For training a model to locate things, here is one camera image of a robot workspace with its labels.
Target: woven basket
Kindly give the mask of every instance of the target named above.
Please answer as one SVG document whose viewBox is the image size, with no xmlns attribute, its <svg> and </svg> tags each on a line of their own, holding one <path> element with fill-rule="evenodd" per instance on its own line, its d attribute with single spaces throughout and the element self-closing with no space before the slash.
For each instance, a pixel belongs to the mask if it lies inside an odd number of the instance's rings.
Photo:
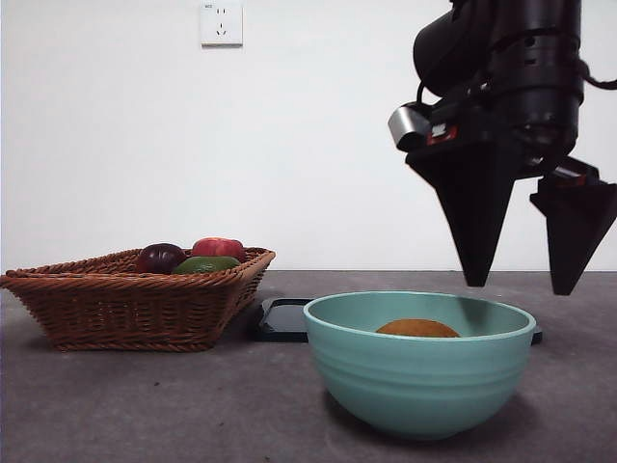
<svg viewBox="0 0 617 463">
<path fill-rule="evenodd" d="M 255 299 L 275 253 L 246 248 L 247 261 L 219 272 L 138 274 L 140 249 L 10 270 L 0 287 L 17 296 L 61 351 L 195 352 L 214 345 Z"/>
</svg>

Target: avocado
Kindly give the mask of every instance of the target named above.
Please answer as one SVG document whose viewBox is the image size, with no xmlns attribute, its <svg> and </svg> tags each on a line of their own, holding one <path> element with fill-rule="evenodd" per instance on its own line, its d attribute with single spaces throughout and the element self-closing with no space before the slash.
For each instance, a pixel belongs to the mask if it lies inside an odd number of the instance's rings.
<svg viewBox="0 0 617 463">
<path fill-rule="evenodd" d="M 172 274 L 218 272 L 236 265 L 240 265 L 240 260 L 231 256 L 194 256 L 182 262 Z"/>
</svg>

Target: concrete surface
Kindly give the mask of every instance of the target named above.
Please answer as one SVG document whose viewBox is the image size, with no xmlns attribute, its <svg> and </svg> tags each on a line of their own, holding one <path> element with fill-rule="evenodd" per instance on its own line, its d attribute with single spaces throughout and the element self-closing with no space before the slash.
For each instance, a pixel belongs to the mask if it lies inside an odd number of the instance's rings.
<svg viewBox="0 0 617 463">
<path fill-rule="evenodd" d="M 370 289 L 474 295 L 531 312 L 544 330 L 523 380 L 490 420 L 450 439 L 379 434 L 325 391 L 304 343 L 255 342 L 258 302 Z M 257 300 L 202 353 L 52 350 L 2 293 L 2 462 L 614 462 L 617 273 L 574 294 L 546 273 L 269 271 Z"/>
</svg>

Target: ceramic bowl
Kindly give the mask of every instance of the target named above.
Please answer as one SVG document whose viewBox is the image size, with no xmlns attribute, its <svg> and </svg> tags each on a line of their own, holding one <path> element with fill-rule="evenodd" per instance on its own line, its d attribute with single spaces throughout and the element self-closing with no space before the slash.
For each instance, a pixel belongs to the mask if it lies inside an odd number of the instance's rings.
<svg viewBox="0 0 617 463">
<path fill-rule="evenodd" d="M 435 440 L 495 414 L 515 391 L 536 325 L 506 304 L 451 294 L 336 294 L 304 308 L 308 342 L 330 394 L 398 436 Z M 399 318 L 445 323 L 460 338 L 375 333 Z"/>
</svg>

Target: power socket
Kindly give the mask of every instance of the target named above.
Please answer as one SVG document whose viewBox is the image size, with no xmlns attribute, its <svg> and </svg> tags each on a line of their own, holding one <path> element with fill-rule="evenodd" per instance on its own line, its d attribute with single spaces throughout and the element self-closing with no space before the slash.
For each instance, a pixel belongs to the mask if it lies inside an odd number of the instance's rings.
<svg viewBox="0 0 617 463">
<path fill-rule="evenodd" d="M 243 8 L 239 2 L 201 3 L 201 46 L 242 46 Z"/>
</svg>

